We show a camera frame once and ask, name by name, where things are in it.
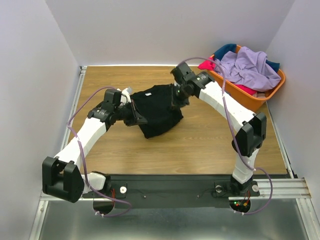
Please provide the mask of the black t shirt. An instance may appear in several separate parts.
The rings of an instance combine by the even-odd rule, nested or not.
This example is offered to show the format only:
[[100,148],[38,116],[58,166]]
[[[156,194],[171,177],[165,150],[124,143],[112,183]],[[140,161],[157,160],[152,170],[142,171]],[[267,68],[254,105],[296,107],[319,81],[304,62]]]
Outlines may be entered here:
[[168,132],[183,119],[181,110],[172,108],[172,88],[171,84],[154,85],[130,96],[147,120],[139,126],[146,139]]

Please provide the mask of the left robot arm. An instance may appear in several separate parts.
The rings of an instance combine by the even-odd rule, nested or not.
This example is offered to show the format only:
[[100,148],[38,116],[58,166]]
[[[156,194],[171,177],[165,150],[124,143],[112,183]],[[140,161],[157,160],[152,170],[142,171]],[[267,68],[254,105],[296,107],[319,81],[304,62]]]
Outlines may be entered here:
[[147,120],[131,99],[132,89],[104,88],[103,100],[90,110],[79,131],[71,124],[67,128],[73,139],[54,157],[42,163],[42,191],[44,194],[75,203],[82,195],[95,191],[100,197],[111,193],[111,184],[104,173],[87,171],[86,156],[95,143],[117,121],[126,126],[143,125]]

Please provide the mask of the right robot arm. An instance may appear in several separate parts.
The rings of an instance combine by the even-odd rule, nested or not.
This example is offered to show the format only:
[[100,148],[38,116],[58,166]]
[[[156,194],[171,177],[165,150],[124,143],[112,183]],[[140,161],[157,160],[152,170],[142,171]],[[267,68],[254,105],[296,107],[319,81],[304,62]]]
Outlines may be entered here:
[[245,108],[224,92],[210,74],[204,71],[195,74],[186,62],[170,73],[174,77],[171,97],[174,108],[188,105],[189,97],[195,96],[227,120],[232,135],[231,145],[236,152],[229,186],[233,195],[242,195],[252,183],[255,160],[266,138],[266,115],[255,114]]

